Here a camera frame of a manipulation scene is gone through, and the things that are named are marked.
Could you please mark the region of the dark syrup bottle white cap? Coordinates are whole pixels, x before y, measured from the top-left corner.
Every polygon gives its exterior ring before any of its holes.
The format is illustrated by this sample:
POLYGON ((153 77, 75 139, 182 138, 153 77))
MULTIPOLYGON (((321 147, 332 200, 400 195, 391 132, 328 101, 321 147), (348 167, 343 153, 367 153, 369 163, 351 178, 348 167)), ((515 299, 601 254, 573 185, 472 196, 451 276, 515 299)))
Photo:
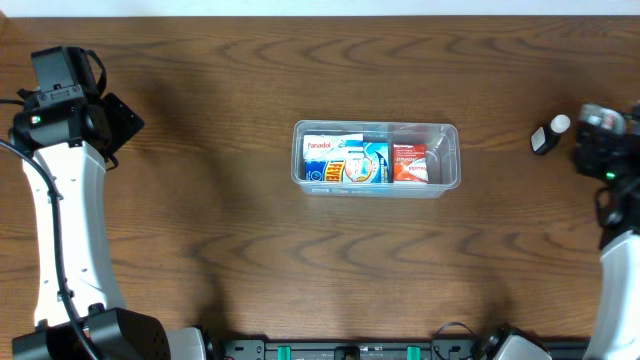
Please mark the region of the dark syrup bottle white cap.
POLYGON ((536 155, 545 155, 559 142, 561 136, 570 128, 571 120, 560 114, 550 122, 540 126, 530 137, 531 149, 536 155))

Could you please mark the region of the blue Kool Fever box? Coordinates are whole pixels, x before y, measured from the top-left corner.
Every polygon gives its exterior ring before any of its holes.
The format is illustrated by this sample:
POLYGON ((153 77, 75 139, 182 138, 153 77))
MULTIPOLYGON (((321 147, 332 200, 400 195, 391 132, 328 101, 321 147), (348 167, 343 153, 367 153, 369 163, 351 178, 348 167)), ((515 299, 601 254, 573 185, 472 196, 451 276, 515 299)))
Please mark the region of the blue Kool Fever box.
POLYGON ((304 178, 316 182, 388 183, 388 157, 387 143, 363 142, 363 150, 346 159, 304 160, 304 178))

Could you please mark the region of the white blue Panadol box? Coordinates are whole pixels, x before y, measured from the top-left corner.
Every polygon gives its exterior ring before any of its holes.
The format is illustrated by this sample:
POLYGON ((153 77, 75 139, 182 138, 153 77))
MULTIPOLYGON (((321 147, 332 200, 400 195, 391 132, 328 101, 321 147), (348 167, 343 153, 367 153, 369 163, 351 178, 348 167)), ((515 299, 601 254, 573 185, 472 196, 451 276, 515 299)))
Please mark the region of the white blue Panadol box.
POLYGON ((363 150, 364 135, 305 135, 303 159, 307 162, 346 159, 349 154, 363 150))

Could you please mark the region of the red Panadol box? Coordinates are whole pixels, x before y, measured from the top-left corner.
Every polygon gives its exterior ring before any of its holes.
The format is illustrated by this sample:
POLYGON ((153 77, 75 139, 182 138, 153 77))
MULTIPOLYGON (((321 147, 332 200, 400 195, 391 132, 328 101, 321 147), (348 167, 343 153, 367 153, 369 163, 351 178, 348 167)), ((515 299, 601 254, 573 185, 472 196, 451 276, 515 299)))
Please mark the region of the red Panadol box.
POLYGON ((393 181, 428 183, 426 144, 393 145, 393 181))

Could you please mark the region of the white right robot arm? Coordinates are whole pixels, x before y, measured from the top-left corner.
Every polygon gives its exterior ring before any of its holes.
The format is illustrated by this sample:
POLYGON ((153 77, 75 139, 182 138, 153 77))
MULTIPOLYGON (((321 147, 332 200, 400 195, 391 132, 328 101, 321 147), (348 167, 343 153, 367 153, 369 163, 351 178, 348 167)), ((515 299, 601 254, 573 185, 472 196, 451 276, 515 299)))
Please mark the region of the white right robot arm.
POLYGON ((582 123, 573 160, 578 173, 604 183, 594 195, 602 290, 593 334, 586 343, 544 343, 503 326, 475 345, 474 359, 639 357, 639 136, 582 123))

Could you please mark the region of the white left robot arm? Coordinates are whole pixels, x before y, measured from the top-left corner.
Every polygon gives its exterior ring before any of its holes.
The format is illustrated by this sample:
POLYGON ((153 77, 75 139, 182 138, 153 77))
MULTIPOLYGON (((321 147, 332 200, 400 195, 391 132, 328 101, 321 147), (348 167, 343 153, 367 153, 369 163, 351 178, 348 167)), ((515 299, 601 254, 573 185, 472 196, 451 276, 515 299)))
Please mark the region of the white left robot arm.
POLYGON ((105 176, 143 120, 115 94, 78 85, 23 96, 9 148, 22 158, 33 196, 40 278, 35 329, 13 339, 14 358, 206 358, 198 328, 167 331, 129 310, 115 279, 105 176))

